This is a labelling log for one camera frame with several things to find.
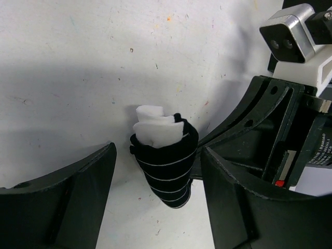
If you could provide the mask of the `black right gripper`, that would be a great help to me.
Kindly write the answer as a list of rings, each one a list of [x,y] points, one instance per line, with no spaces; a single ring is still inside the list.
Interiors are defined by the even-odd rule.
[[[331,98],[314,88],[255,76],[232,113],[199,142],[190,174],[202,179],[200,154],[210,147],[273,185],[295,186],[307,164],[331,164]]]

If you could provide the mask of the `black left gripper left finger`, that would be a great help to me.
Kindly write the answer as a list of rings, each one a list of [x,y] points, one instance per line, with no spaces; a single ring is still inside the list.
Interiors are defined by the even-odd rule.
[[[45,176],[1,188],[1,248],[95,248],[116,156],[110,143]]]

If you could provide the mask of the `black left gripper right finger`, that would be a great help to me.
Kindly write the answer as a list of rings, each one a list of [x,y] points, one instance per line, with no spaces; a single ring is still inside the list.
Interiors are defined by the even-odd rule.
[[[274,186],[208,147],[200,160],[216,248],[331,248],[331,195]]]

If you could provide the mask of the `black pinstriped sock white toe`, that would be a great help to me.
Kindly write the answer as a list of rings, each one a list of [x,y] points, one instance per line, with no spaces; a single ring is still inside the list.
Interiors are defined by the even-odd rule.
[[[179,209],[191,196],[198,132],[181,114],[166,116],[161,106],[141,105],[136,114],[130,153],[152,192],[168,207]]]

